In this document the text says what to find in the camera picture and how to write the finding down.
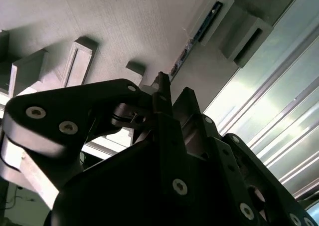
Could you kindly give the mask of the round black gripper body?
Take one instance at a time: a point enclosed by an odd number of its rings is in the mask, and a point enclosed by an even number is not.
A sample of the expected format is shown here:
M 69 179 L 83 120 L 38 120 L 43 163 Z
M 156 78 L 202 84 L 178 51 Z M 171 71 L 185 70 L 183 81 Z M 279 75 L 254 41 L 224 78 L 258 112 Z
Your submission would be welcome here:
M 164 169 L 160 159 L 159 147 L 140 142 L 87 169 L 61 190 L 45 225 L 202 226 L 188 152 Z

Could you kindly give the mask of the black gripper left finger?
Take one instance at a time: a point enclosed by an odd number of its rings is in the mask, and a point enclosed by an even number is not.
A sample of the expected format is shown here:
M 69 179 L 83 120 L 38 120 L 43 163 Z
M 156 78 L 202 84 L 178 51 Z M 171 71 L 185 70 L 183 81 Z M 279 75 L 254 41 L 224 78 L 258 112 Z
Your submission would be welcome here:
M 150 147 L 163 190 L 174 175 L 185 173 L 187 157 L 179 122 L 172 112 L 170 82 L 158 75 L 153 93 L 126 79 L 16 96 L 5 106 L 3 153 L 19 151 L 7 166 L 23 176 L 44 199 L 55 199 L 81 173 L 84 144 L 122 128 L 135 131 L 136 150 Z

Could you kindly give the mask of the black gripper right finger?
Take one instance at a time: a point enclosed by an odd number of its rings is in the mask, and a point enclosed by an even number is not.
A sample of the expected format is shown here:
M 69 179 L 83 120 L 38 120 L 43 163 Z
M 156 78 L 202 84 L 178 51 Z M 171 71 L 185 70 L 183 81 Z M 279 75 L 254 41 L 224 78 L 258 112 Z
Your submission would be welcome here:
M 191 160 L 200 225 L 314 226 L 315 220 L 235 134 L 221 136 L 185 88 L 173 105 Z

